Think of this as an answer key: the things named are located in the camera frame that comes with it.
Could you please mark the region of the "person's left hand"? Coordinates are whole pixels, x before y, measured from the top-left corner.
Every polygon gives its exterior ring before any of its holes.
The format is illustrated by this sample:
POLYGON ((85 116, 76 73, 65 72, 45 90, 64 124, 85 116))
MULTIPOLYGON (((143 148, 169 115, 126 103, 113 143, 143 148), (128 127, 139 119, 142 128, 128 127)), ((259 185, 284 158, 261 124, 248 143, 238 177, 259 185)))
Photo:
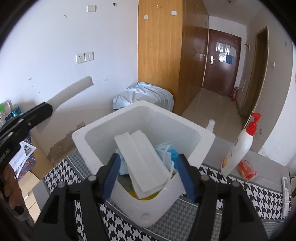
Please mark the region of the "person's left hand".
POLYGON ((18 181, 15 178, 15 173, 13 168, 8 165, 3 171, 4 175, 4 195, 9 198, 9 206, 14 209, 17 206, 22 206, 24 204, 22 191, 19 187, 18 181))

